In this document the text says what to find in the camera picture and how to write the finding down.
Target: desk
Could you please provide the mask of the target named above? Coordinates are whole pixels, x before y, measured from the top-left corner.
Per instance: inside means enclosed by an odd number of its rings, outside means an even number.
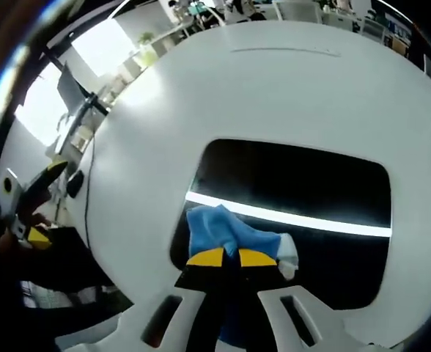
[[[224,103],[208,109],[208,96]],[[389,48],[314,23],[211,29],[143,72],[95,138],[92,174],[93,148],[80,165],[91,250],[137,311],[155,311],[152,298],[179,276],[169,247],[203,149],[233,138],[382,164],[394,213],[380,292],[338,314],[356,339],[391,347],[431,313],[431,80]],[[82,238],[85,203],[86,187],[67,200]]]

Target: white light strip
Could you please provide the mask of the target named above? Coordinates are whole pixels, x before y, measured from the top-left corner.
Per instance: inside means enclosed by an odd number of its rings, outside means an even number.
[[[301,227],[308,227],[310,229],[326,230],[341,233],[350,233],[353,235],[376,236],[376,237],[390,237],[391,229],[389,227],[373,227],[356,224],[346,224],[344,222],[336,222],[330,220],[309,218],[308,216],[300,216],[289,213],[282,213],[281,211],[269,210],[264,208],[253,207],[251,205],[230,202],[229,200],[219,199],[215,197],[205,196],[189,191],[186,194],[186,200],[195,202],[202,205],[209,205],[216,207],[222,204],[230,211],[242,215],[253,216],[254,218],[281,222],[283,224],[290,224]]]
[[[384,4],[385,6],[388,6],[389,8],[391,8],[393,11],[395,11],[398,15],[401,15],[403,18],[405,18],[406,20],[410,21],[412,23],[412,20],[409,19],[408,16],[406,16],[403,12],[398,11],[397,8],[392,7],[390,4],[384,2],[384,0],[377,0],[378,2],[381,2],[382,4]]]

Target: blue cloth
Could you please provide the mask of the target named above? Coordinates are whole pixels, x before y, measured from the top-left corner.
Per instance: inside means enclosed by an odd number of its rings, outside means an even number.
[[[186,213],[190,234],[189,256],[224,247],[229,257],[239,248],[251,249],[276,259],[281,236],[253,229],[223,205],[193,208]]]

